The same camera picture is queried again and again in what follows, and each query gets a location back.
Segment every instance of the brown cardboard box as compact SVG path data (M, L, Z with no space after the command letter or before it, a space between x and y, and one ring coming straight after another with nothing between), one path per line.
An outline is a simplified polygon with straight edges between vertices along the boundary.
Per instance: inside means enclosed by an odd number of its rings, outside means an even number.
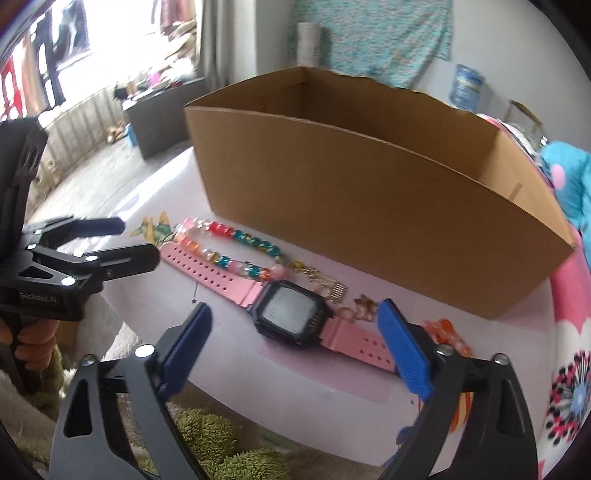
M575 248L519 148L423 93L295 67L185 113L215 213L485 318Z

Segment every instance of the blue canister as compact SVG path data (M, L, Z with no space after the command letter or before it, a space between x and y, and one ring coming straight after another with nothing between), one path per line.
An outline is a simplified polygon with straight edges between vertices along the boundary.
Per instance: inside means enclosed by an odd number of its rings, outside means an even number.
M449 101L452 106L469 112L476 112L483 83L484 77L480 73L465 65L458 64L452 92L449 94Z

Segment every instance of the watch screen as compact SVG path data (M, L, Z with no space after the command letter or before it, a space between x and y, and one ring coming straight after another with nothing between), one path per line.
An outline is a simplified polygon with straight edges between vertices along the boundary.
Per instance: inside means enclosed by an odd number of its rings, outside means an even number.
M267 303L263 318L286 332L298 335L316 312L316 302L291 288L281 287Z

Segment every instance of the finger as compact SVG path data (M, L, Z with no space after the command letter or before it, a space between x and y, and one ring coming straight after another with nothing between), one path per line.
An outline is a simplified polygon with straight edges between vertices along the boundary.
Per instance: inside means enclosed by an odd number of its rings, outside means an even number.
M42 371L49 367L49 362L51 362L51 355L38 362L27 362L25 368L27 370Z
M56 345L56 338L51 339L43 345L19 345L14 352L14 356L25 362L40 362L47 355L51 355L53 347Z
M8 345L12 343L10 328L8 328L8 325L2 319L0 319L0 343L6 343Z
M59 320L41 319L23 328L18 339L27 345L44 345L56 334L59 324Z

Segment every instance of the floor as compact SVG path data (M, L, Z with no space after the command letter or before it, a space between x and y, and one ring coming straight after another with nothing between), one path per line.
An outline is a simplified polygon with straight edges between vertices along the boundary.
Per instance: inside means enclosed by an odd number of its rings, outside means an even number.
M187 148L190 143L182 142L144 160L139 148L132 147L126 138L107 145L51 192L30 222L66 215L108 216L137 185Z

